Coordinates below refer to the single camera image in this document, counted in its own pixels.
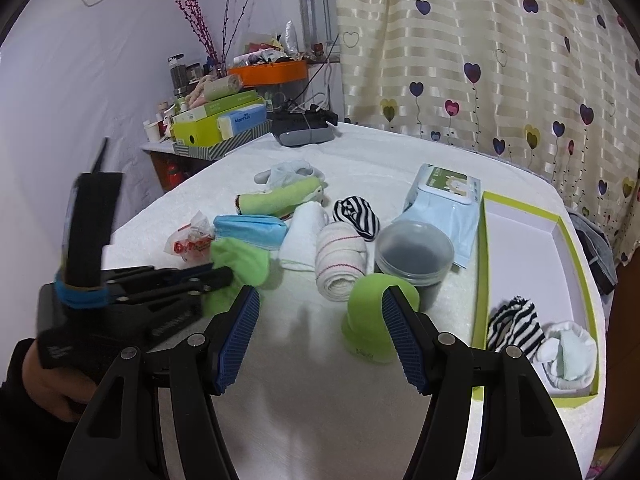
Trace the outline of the left hand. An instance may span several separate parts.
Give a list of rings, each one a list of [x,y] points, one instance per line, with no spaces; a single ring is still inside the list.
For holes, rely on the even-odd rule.
[[[80,419],[76,405],[87,405],[98,388],[87,376],[68,368],[43,368],[37,343],[29,347],[22,365],[22,381],[29,397],[63,422]]]

